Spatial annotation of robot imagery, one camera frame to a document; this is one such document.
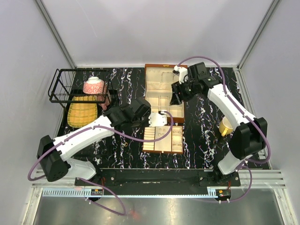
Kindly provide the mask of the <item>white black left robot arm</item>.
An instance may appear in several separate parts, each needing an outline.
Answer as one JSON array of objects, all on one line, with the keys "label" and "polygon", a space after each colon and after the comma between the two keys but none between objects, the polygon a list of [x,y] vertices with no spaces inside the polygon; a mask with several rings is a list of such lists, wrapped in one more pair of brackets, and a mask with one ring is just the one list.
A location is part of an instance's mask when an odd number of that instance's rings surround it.
[{"label": "white black left robot arm", "polygon": [[122,135],[123,128],[148,127],[151,120],[151,105],[144,98],[137,98],[130,104],[113,106],[90,124],[64,136],[52,139],[46,135],[40,139],[37,163],[42,167],[43,177],[48,182],[64,176],[83,177],[92,186],[101,181],[100,172],[91,162],[73,159],[73,155],[92,143]]}]

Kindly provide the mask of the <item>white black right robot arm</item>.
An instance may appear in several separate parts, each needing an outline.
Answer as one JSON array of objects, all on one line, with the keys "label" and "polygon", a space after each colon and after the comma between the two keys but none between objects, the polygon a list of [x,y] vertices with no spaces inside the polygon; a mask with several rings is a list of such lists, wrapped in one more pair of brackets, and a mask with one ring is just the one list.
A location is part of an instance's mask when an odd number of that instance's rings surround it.
[{"label": "white black right robot arm", "polygon": [[179,105],[200,94],[213,102],[228,119],[233,135],[229,152],[218,162],[212,179],[219,186],[225,185],[242,163],[266,147],[267,121],[256,118],[231,94],[224,80],[208,73],[203,62],[188,68],[176,65],[173,73],[179,80],[171,85],[171,105]]}]

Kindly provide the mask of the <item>brown leather jewelry box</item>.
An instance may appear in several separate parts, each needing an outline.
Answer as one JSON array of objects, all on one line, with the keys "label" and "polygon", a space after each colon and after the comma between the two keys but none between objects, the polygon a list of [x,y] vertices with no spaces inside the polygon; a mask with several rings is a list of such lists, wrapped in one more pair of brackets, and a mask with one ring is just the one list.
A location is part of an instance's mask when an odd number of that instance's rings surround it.
[{"label": "brown leather jewelry box", "polygon": [[145,64],[145,99],[151,104],[151,110],[167,110],[175,123],[184,123],[184,104],[170,105],[172,84],[179,80],[173,73],[172,64]]}]

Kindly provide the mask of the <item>brown jewelry tray insert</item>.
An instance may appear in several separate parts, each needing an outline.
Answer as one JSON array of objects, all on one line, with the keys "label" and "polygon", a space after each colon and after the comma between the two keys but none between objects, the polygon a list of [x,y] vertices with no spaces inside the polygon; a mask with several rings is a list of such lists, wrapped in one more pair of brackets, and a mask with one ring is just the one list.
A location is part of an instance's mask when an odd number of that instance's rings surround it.
[{"label": "brown jewelry tray insert", "polygon": [[[154,140],[164,136],[170,126],[146,127],[144,129],[144,140]],[[144,142],[143,152],[182,154],[183,153],[183,127],[173,126],[171,132],[158,142]]]}]

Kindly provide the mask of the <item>pink patterned ceramic bowl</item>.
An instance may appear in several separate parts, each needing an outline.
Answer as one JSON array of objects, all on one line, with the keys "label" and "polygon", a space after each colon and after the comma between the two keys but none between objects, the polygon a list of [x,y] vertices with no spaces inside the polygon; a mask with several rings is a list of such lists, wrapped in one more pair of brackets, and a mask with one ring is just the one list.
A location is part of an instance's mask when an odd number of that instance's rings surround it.
[{"label": "pink patterned ceramic bowl", "polygon": [[104,81],[94,76],[90,77],[83,85],[83,92],[85,94],[97,95],[103,92]]}]

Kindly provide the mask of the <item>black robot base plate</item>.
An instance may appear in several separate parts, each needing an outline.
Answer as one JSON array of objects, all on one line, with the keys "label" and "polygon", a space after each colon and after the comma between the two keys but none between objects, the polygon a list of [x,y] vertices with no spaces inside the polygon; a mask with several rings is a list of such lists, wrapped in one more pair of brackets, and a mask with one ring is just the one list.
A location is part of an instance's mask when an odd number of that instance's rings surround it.
[{"label": "black robot base plate", "polygon": [[204,169],[102,169],[89,181],[117,195],[207,195],[208,188],[240,187],[237,173],[216,183]]}]

